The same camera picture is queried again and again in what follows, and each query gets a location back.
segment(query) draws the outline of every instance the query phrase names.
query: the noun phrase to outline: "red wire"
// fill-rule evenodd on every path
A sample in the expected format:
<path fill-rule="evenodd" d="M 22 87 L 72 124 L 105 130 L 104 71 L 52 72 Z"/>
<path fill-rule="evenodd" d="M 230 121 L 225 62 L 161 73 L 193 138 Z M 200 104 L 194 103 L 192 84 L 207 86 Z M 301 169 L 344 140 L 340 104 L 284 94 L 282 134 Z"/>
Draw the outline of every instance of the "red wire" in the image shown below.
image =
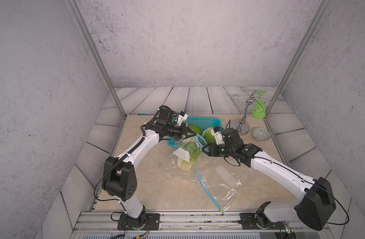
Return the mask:
<path fill-rule="evenodd" d="M 148 226 L 148 229 L 147 229 L 147 232 L 146 233 L 148 233 L 144 238 L 147 238 L 148 236 L 149 236 L 149 232 L 150 232 L 150 230 L 149 230 L 149 224 L 148 224 L 148 221 L 146 221 L 145 222 L 146 224 L 147 224 L 147 226 Z"/>

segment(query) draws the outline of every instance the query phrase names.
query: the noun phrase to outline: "black mounting plate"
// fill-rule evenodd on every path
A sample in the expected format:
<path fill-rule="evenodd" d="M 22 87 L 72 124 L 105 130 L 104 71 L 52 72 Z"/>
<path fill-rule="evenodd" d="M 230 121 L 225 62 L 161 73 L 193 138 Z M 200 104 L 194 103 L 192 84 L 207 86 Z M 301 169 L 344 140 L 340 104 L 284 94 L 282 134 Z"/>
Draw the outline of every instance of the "black mounting plate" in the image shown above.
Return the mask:
<path fill-rule="evenodd" d="M 159 213 L 146 213 L 145 214 L 145 221 L 149 224 L 149 230 L 150 231 L 157 231 L 159 229 L 160 224 L 160 214 Z M 130 226 L 130 222 L 128 221 L 128 216 L 124 213 L 120 215 L 120 222 L 117 226 L 118 230 L 123 230 L 123 228 L 128 230 L 138 230 Z M 141 231 L 147 231 L 148 226 L 145 224 L 142 228 L 140 228 Z"/>
<path fill-rule="evenodd" d="M 241 220 L 245 223 L 241 223 L 243 230 L 259 230 L 260 227 L 257 226 L 256 214 L 255 213 L 240 213 Z M 272 222 L 271 226 L 266 230 L 276 230 L 281 227 L 281 222 Z"/>

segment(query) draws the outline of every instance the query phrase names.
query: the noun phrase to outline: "cabbage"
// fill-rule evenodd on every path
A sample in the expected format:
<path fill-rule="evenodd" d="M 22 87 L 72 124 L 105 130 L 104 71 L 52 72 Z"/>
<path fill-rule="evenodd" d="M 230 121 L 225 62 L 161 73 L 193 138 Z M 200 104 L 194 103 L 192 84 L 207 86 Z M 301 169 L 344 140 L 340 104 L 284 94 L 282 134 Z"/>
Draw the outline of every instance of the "cabbage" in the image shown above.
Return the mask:
<path fill-rule="evenodd" d="M 188 171 L 193 166 L 193 162 L 188 163 L 187 161 L 183 160 L 182 158 L 177 159 L 177 166 L 180 170 Z"/>
<path fill-rule="evenodd" d="M 194 163 L 201 156 L 201 150 L 197 146 L 196 142 L 188 142 L 185 145 L 181 146 L 181 148 L 189 152 L 189 156 L 190 156 L 189 161 L 191 163 Z"/>
<path fill-rule="evenodd" d="M 191 130 L 193 130 L 194 132 L 196 132 L 196 134 L 201 135 L 201 133 L 202 133 L 202 129 L 201 129 L 200 127 L 195 126 L 194 124 L 191 124 L 191 123 L 188 125 L 188 127 L 189 127 Z"/>
<path fill-rule="evenodd" d="M 213 127 L 209 127 L 204 132 L 202 132 L 202 136 L 207 141 L 207 143 L 215 143 L 216 139 L 214 138 L 214 135 L 212 135 L 212 129 Z"/>

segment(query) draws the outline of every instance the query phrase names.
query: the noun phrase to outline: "table surface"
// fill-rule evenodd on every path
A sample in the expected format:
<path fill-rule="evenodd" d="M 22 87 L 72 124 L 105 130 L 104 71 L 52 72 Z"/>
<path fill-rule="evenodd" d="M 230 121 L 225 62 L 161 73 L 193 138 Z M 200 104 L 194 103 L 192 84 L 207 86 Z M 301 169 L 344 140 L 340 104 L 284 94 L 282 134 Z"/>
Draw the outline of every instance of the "table surface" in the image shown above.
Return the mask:
<path fill-rule="evenodd" d="M 229 119 L 241 118 L 241 114 L 232 115 L 211 115 L 211 117 L 219 118 L 222 126 L 225 126 Z M 129 115 L 120 141 L 118 143 L 115 156 L 128 149 L 132 143 L 142 134 L 140 125 L 148 122 L 152 116 Z M 272 141 L 269 139 L 265 142 L 258 142 L 253 139 L 252 130 L 255 127 L 264 127 L 266 125 L 263 119 L 255 119 L 251 115 L 247 115 L 246 120 L 251 131 L 241 136 L 244 143 L 253 143 L 261 147 L 271 157 L 281 161 L 278 151 Z M 167 145 L 166 141 L 162 141 L 154 146 L 148 154 L 142 159 L 136 169 L 136 177 L 138 181 L 136 194 L 139 201 L 147 209 L 155 210 L 218 210 L 214 203 L 210 200 L 201 184 L 195 184 L 182 179 L 176 179 L 170 176 L 160 166 L 167 160 L 173 148 Z M 226 163 L 223 158 L 203 157 L 199 164 L 202 166 L 208 161 L 215 165 L 222 165 L 230 174 L 238 173 L 242 170 L 243 176 L 246 176 L 242 185 L 237 189 L 236 198 L 230 206 L 230 210 L 238 209 L 256 209 L 266 201 L 272 203 L 293 202 L 295 196 L 279 183 L 271 179 L 265 174 L 248 168 L 245 165 L 234 167 Z M 228 161 L 236 165 L 233 158 Z M 188 174 L 194 174 L 194 168 Z M 111 199 L 112 197 L 102 190 L 100 199 Z M 117 201 L 97 202 L 96 210 L 122 210 Z"/>

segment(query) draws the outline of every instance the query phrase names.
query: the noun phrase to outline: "blue zipper seal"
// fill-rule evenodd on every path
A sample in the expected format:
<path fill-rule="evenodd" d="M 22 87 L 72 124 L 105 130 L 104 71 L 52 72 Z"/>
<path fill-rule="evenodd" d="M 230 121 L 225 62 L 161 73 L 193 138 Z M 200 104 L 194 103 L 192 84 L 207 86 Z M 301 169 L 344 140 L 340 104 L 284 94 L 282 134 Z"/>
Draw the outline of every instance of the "blue zipper seal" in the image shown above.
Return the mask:
<path fill-rule="evenodd" d="M 205 186 L 204 182 L 202 181 L 200 175 L 199 175 L 199 172 L 197 170 L 194 171 L 197 175 L 197 177 L 199 178 L 200 182 L 201 182 L 201 185 L 202 187 L 205 189 L 205 192 L 208 194 L 209 198 L 214 202 L 214 204 L 218 207 L 218 209 L 220 210 L 220 212 L 222 214 L 225 213 L 225 211 L 220 207 L 220 205 L 216 202 L 216 200 L 214 199 L 214 197 L 209 193 L 207 187 Z"/>

